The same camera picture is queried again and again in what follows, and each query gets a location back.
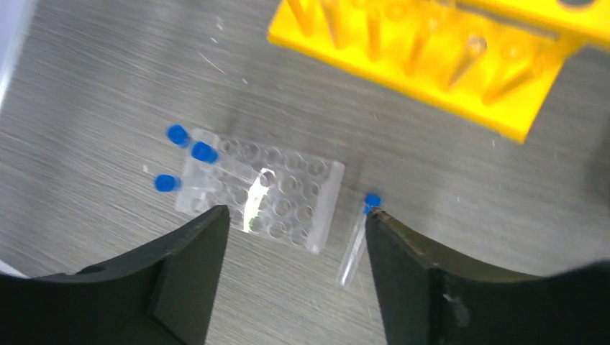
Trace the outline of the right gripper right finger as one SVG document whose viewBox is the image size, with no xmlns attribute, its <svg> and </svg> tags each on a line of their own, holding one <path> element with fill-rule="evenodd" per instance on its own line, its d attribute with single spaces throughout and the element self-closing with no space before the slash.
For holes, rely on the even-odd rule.
<svg viewBox="0 0 610 345">
<path fill-rule="evenodd" d="M 607 344 L 609 262 L 528 275 L 451 249 L 376 209 L 365 224 L 389 344 Z"/>
</svg>

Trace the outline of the clear glass test tube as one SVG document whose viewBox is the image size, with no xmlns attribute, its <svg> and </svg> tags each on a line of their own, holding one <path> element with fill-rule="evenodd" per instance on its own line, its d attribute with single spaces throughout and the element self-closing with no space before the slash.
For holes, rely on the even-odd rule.
<svg viewBox="0 0 610 345">
<path fill-rule="evenodd" d="M 457 58 L 447 69 L 440 82 L 440 89 L 449 92 L 465 74 L 481 59 L 488 49 L 486 38 L 479 34 L 470 34 L 463 41 L 463 46 Z"/>
</svg>

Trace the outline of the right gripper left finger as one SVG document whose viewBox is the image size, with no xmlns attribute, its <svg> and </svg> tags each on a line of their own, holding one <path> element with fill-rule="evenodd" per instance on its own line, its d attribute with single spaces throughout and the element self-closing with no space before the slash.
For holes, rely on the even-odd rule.
<svg viewBox="0 0 610 345">
<path fill-rule="evenodd" d="M 204 344 L 229 234 L 226 206 L 68 275 L 1 276 L 3 344 Z"/>
</svg>

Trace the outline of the blue capped vial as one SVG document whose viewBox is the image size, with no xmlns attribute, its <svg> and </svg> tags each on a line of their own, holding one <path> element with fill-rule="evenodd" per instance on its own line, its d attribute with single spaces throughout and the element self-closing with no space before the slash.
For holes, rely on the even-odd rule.
<svg viewBox="0 0 610 345">
<path fill-rule="evenodd" d="M 360 212 L 355 220 L 350 240 L 337 274 L 337 283 L 340 287 L 348 287 L 358 270 L 363 252 L 366 249 L 365 223 L 368 214 L 381 205 L 381 197 L 375 193 L 368 193 L 360 207 Z"/>
<path fill-rule="evenodd" d="M 194 139 L 181 124 L 172 124 L 166 129 L 166 137 L 177 147 L 188 149 L 194 144 Z"/>
<path fill-rule="evenodd" d="M 227 154 L 220 153 L 205 142 L 195 142 L 191 148 L 191 156 L 195 160 L 213 165 L 222 172 L 233 175 L 247 183 L 251 183 L 258 176 L 258 173 L 251 166 L 241 163 Z"/>
<path fill-rule="evenodd" d="M 156 175 L 153 185 L 157 192 L 172 193 L 181 190 L 200 190 L 203 192 L 212 192 L 219 190 L 219 187 L 214 184 L 207 185 L 192 185 L 185 183 L 180 177 L 168 174 Z"/>
</svg>

